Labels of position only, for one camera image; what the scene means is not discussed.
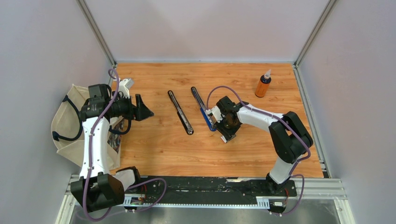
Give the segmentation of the white red staple box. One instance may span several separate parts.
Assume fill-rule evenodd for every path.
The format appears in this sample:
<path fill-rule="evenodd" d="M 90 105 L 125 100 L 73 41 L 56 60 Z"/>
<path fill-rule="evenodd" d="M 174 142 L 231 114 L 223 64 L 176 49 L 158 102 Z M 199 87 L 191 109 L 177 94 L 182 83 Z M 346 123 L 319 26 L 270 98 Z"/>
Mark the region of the white red staple box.
<path fill-rule="evenodd" d="M 221 136 L 220 138 L 221 138 L 221 140 L 222 140 L 224 143 L 227 143 L 227 142 L 229 142 L 229 141 L 231 140 L 231 138 L 226 138 L 225 136 Z"/>

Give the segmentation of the blue stapler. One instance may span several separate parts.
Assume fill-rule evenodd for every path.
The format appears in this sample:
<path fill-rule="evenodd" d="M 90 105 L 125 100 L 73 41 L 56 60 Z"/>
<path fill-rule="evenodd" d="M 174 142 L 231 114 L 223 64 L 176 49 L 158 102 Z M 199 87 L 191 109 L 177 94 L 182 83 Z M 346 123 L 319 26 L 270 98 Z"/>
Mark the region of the blue stapler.
<path fill-rule="evenodd" d="M 210 131 L 215 132 L 217 129 L 214 126 L 214 122 L 212 120 L 212 118 L 206 113 L 206 106 L 202 100 L 202 98 L 200 97 L 196 87 L 191 87 L 191 92 L 193 94 L 193 97 L 195 98 L 195 100 L 197 101 L 198 105 L 199 105 L 199 110 L 209 128 Z"/>

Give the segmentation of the black stapler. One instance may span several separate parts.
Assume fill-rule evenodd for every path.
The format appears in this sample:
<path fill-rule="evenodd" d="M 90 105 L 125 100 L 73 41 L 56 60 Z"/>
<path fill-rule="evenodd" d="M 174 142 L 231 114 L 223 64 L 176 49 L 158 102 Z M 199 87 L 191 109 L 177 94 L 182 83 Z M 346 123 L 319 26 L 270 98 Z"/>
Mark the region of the black stapler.
<path fill-rule="evenodd" d="M 177 101 L 177 99 L 176 99 L 176 97 L 175 97 L 175 95 L 174 95 L 172 90 L 168 91 L 168 96 L 169 96 L 170 100 L 172 101 L 172 103 L 174 104 L 174 106 L 176 108 L 177 115 L 178 115 L 179 119 L 181 120 L 181 123 L 182 123 L 186 133 L 188 135 L 193 135 L 194 134 L 194 130 L 193 130 L 191 124 L 189 123 L 186 115 L 184 114 L 184 112 L 183 112 L 180 104 L 178 103 L 178 101 Z"/>

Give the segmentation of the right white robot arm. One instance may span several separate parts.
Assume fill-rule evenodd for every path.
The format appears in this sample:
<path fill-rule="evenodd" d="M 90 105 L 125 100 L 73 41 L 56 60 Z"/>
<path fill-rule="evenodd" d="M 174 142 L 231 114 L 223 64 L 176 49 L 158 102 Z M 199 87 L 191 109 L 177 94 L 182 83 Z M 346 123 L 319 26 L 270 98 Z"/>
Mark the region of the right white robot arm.
<path fill-rule="evenodd" d="M 295 112 L 268 112 L 247 102 L 232 102 L 225 96 L 211 109 L 214 126 L 227 143 L 236 136 L 241 125 L 251 125 L 270 134 L 277 160 L 266 176 L 267 191 L 276 196 L 285 189 L 297 163 L 310 155 L 313 139 Z"/>

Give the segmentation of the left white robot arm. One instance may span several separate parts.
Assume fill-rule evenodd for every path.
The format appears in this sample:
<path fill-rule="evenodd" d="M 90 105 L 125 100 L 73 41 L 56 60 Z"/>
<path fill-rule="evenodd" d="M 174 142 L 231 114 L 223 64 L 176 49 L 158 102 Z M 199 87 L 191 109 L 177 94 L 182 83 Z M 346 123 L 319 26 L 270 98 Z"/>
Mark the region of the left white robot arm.
<path fill-rule="evenodd" d="M 111 97 L 111 87 L 96 84 L 88 87 L 89 98 L 80 110 L 84 132 L 84 158 L 79 180 L 71 184 L 71 193 L 87 213 L 109 209 L 124 202 L 125 191 L 138 193 L 143 181 L 136 167 L 128 167 L 110 174 L 107 163 L 110 120 L 123 117 L 129 122 L 143 121 L 154 116 L 144 104 L 141 95 L 135 95 L 133 104 L 129 96 L 116 92 Z"/>

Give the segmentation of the orange glue bottle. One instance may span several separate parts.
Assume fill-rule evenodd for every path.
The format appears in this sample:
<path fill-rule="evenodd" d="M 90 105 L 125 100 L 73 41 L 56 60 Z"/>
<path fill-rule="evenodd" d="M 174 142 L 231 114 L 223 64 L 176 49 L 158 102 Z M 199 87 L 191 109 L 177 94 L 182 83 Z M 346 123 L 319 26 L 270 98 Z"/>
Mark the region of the orange glue bottle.
<path fill-rule="evenodd" d="M 264 97 L 268 91 L 271 81 L 272 81 L 271 69 L 269 69 L 264 75 L 260 77 L 258 85 L 255 90 L 255 95 L 259 98 Z"/>

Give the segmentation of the beige tote bag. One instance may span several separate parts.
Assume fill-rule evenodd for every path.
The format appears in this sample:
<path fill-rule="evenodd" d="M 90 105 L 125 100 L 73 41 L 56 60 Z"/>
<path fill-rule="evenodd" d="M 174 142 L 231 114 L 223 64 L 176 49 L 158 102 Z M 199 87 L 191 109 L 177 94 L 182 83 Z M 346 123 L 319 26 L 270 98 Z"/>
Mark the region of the beige tote bag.
<path fill-rule="evenodd" d="M 89 98 L 87 87 L 73 85 L 67 93 L 56 112 L 52 123 L 51 132 L 56 133 L 53 138 L 57 147 L 57 154 L 65 157 L 79 167 L 83 165 L 84 158 L 84 133 L 80 131 L 81 122 L 77 111 Z M 121 136 L 108 133 L 107 140 L 107 165 L 110 170 L 120 168 Z"/>

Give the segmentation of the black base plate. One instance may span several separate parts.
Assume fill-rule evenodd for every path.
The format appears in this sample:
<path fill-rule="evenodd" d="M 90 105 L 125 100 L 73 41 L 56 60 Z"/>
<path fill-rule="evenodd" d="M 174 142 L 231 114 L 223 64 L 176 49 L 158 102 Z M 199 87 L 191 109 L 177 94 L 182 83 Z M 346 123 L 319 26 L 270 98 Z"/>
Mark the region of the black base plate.
<path fill-rule="evenodd" d="M 202 177 L 202 176 L 142 176 L 139 186 L 126 191 L 125 202 L 142 201 L 150 205 L 186 206 L 256 206 L 258 199 L 286 199 L 298 195 L 294 181 L 289 180 L 278 191 L 267 189 L 264 178 Z"/>

